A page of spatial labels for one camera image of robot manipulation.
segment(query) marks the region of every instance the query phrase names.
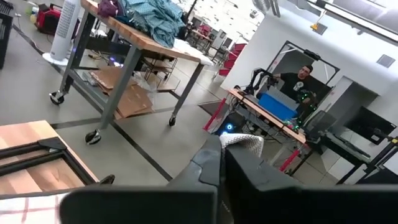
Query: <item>concrete floor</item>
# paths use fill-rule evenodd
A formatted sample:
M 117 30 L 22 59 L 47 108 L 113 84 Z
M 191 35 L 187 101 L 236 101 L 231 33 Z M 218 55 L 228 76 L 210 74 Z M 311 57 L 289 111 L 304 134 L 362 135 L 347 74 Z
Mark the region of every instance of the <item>concrete floor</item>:
M 61 0 L 53 2 L 62 5 Z M 48 52 L 52 38 L 47 39 L 29 21 L 24 14 L 26 2 L 13 3 L 22 14 L 21 18 L 14 19 L 14 24 L 35 42 L 37 48 Z M 83 61 L 83 66 L 96 63 L 88 57 Z M 195 67 L 193 62 L 178 61 L 172 74 L 174 79 L 180 80 L 176 94 L 181 94 Z M 120 120 L 102 132 L 99 144 L 87 146 L 85 134 L 97 127 L 100 114 L 73 88 L 61 106 L 53 105 L 48 93 L 58 90 L 61 74 L 13 30 L 6 63 L 0 70 L 0 125 L 45 119 L 54 124 L 59 135 L 99 179 L 114 174 L 115 184 L 119 185 L 165 185 L 167 179 L 178 175 L 187 165 L 209 136 L 202 127 L 210 115 L 197 105 L 226 96 L 220 88 L 220 80 L 211 80 L 216 69 L 204 68 L 174 127 L 167 124 L 177 99 L 169 93 L 159 93 L 155 113 Z M 266 144 L 263 158 L 271 158 L 279 148 L 278 144 Z M 322 160 L 318 157 L 311 157 L 295 178 L 304 184 L 335 184 L 336 180 L 322 170 Z

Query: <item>white tower fan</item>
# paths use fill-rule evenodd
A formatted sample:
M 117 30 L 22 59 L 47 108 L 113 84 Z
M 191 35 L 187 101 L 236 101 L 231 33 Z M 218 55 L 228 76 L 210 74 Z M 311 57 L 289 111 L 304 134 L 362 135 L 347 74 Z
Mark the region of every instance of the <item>white tower fan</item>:
M 70 48 L 73 31 L 80 11 L 80 0 L 65 0 L 63 2 L 60 20 L 55 31 L 50 53 L 44 53 L 43 58 L 59 66 L 67 66 L 67 54 Z

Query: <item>blue bin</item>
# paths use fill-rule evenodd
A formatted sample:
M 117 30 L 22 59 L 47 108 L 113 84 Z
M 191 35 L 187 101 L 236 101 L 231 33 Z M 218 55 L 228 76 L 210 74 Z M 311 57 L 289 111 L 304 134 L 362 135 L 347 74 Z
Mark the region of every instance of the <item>blue bin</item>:
M 267 93 L 260 98 L 259 105 L 282 121 L 292 119 L 297 112 L 285 106 Z

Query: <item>white cloth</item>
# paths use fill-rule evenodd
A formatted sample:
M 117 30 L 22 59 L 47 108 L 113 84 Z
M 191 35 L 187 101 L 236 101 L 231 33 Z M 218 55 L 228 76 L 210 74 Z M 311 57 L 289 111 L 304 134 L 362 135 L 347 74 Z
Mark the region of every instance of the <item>white cloth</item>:
M 0 200 L 1 224 L 59 224 L 58 208 L 66 194 Z
M 174 40 L 174 48 L 185 53 L 197 57 L 200 59 L 200 63 L 202 65 L 210 65 L 213 66 L 214 63 L 206 56 L 204 56 L 198 49 L 194 49 L 187 42 L 175 39 Z
M 264 139 L 259 136 L 251 134 L 229 134 L 225 133 L 220 136 L 221 147 L 225 149 L 226 146 L 240 143 L 245 148 L 249 149 L 257 157 L 261 156 Z

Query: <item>blue light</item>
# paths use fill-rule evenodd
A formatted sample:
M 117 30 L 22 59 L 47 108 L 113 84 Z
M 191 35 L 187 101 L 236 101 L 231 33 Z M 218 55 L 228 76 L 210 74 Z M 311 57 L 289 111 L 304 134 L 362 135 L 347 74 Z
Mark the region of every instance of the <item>blue light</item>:
M 226 124 L 226 129 L 228 131 L 232 131 L 233 128 L 234 128 L 234 126 L 232 124 Z

